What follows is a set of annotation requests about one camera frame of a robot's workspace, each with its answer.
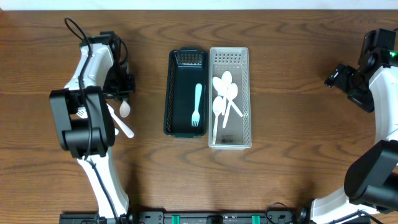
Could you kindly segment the white fork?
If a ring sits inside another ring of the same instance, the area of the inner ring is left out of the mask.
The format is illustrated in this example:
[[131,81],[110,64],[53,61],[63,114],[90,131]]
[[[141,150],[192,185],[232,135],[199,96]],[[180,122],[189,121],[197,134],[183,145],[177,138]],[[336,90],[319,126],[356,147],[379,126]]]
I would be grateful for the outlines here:
[[88,117],[88,114],[87,114],[86,109],[84,107],[79,107],[78,111],[76,112],[76,114],[82,119],[86,119]]
[[110,112],[111,117],[118,124],[118,126],[121,128],[121,130],[124,132],[124,134],[128,138],[133,138],[134,132],[132,131],[132,129],[116,115],[116,113],[114,112],[114,109],[111,107],[111,105],[107,104],[107,106],[108,106],[108,110]]

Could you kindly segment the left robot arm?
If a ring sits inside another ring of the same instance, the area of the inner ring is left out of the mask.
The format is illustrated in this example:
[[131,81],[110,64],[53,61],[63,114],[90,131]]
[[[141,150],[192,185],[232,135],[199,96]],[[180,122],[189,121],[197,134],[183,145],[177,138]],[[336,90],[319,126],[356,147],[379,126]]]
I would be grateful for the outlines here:
[[53,90],[49,100],[57,136],[86,172],[98,203],[97,215],[62,215],[65,223],[128,223],[129,197],[114,165],[114,120],[107,100],[128,102],[135,91],[129,63],[121,58],[125,43],[113,31],[80,43],[81,57],[71,80]]

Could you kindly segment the white spoon group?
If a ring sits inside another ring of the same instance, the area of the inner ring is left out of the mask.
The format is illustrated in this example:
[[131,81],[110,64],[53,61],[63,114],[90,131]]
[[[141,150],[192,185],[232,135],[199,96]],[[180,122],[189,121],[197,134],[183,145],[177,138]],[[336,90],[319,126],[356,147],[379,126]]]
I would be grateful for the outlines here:
[[225,93],[225,97],[228,100],[228,104],[226,106],[226,112],[224,115],[224,120],[223,120],[223,128],[226,127],[227,122],[228,122],[228,118],[229,118],[229,112],[231,109],[231,106],[233,105],[233,100],[237,97],[238,95],[238,86],[235,83],[230,84],[227,87],[226,93]]
[[212,109],[213,109],[213,112],[215,114],[215,122],[214,122],[214,126],[213,126],[212,144],[215,144],[215,142],[216,142],[216,134],[217,134],[217,129],[218,129],[218,116],[223,111],[223,98],[221,96],[217,96],[214,99]]
[[[212,82],[213,82],[213,87],[218,92],[218,95],[226,96],[228,85],[221,78],[218,77],[213,77]],[[243,117],[241,110],[233,101],[231,103],[231,106],[235,109],[235,111],[240,117]]]

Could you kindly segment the mint green plastic fork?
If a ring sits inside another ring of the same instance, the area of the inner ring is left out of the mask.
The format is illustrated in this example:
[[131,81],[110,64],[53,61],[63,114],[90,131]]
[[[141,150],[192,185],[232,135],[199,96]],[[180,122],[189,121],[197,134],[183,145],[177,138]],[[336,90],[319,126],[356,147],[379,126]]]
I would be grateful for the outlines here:
[[194,112],[192,113],[192,127],[197,127],[200,121],[200,114],[199,114],[199,105],[201,100],[201,93],[202,93],[202,84],[197,83],[195,85],[195,104],[194,104]]

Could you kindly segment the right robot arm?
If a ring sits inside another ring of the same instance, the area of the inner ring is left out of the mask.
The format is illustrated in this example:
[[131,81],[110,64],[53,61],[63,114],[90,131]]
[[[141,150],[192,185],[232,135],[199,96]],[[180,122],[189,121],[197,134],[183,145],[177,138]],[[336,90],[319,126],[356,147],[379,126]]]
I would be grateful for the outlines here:
[[364,35],[358,67],[338,64],[325,80],[374,113],[373,146],[348,168],[341,188],[301,208],[297,223],[371,223],[397,211],[397,30]]

